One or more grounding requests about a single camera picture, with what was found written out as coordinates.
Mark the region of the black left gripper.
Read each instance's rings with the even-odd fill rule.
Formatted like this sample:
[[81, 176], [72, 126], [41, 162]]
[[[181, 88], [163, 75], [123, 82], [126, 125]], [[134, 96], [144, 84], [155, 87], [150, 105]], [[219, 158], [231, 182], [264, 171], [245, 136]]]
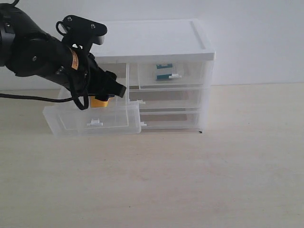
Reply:
[[90, 53], [93, 44], [100, 44], [100, 37], [95, 35], [65, 35], [62, 43], [66, 48], [63, 59], [63, 71], [60, 84], [75, 93], [88, 93], [97, 100], [111, 97], [123, 98], [126, 87], [118, 83], [117, 75], [99, 68], [95, 57]]

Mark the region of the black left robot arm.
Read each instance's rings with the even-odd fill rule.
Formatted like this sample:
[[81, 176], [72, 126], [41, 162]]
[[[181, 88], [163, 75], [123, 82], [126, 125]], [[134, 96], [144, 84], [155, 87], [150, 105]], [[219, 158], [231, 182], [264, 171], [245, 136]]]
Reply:
[[123, 97], [124, 85], [113, 72], [101, 69], [91, 53], [101, 45], [106, 25], [76, 15], [58, 22], [62, 39], [43, 31], [13, 4], [0, 6], [0, 64], [17, 77], [39, 76], [65, 87], [72, 96], [89, 95], [99, 100]]

